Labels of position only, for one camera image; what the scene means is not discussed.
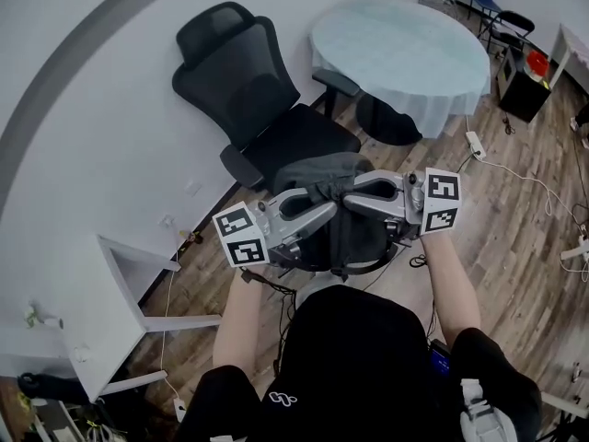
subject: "logo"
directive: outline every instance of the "logo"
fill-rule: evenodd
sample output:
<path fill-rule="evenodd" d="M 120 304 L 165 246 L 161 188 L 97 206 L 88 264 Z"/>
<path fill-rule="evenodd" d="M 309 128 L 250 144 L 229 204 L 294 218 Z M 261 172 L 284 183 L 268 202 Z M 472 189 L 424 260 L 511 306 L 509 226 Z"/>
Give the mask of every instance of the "logo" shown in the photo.
<path fill-rule="evenodd" d="M 294 396 L 288 396 L 284 393 L 277 393 L 276 391 L 273 391 L 268 396 L 273 402 L 281 402 L 286 408 L 289 408 L 294 402 L 297 402 L 297 398 Z"/>

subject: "chair headrest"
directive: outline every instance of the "chair headrest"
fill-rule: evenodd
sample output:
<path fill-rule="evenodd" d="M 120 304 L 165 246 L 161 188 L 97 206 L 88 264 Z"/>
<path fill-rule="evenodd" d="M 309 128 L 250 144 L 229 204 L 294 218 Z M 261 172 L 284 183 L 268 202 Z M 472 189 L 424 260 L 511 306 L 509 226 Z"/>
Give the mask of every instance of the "chair headrest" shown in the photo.
<path fill-rule="evenodd" d="M 176 35 L 184 66 L 194 68 L 225 41 L 254 23 L 254 16 L 235 2 L 225 2 L 203 11 Z"/>

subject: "round table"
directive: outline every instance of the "round table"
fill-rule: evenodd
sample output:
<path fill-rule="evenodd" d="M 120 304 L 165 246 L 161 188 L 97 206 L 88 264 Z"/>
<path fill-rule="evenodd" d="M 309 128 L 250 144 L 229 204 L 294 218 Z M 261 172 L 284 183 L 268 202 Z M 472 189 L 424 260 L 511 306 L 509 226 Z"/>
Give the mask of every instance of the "round table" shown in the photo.
<path fill-rule="evenodd" d="M 412 142 L 438 137 L 450 115 L 473 114 L 491 89 L 489 56 L 479 40 L 427 6 L 341 6 L 315 25 L 311 43 L 315 67 L 344 74 L 375 98 L 361 100 L 359 122 L 389 144 L 408 144 L 411 135 L 403 131 L 411 127 L 419 135 Z M 361 120 L 366 111 L 370 121 Z"/>

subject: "black shirt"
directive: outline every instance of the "black shirt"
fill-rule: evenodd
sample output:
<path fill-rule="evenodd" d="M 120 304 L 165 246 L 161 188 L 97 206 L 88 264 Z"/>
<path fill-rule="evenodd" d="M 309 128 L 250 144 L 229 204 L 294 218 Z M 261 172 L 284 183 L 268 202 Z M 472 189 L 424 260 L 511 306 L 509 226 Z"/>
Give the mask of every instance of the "black shirt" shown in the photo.
<path fill-rule="evenodd" d="M 176 440 L 459 440 L 462 378 L 480 381 L 485 399 L 514 422 L 520 442 L 535 440 L 537 386 L 483 332 L 457 337 L 440 394 L 417 317 L 387 299 L 333 286 L 296 311 L 281 373 L 262 401 L 239 368 L 211 370 Z"/>

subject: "chair armrest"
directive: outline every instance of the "chair armrest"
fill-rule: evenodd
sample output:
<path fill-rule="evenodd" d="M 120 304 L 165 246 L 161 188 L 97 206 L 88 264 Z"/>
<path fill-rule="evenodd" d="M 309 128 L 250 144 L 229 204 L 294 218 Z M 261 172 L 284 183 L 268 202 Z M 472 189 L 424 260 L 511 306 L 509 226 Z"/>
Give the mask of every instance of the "chair armrest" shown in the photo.
<path fill-rule="evenodd" d="M 238 183 L 255 190 L 264 182 L 264 176 L 234 145 L 228 145 L 221 152 L 221 162 Z"/>
<path fill-rule="evenodd" d="M 348 77 L 328 69 L 318 69 L 313 74 L 313 80 L 317 80 L 329 88 L 334 88 L 348 97 L 355 97 L 360 91 L 360 87 Z"/>

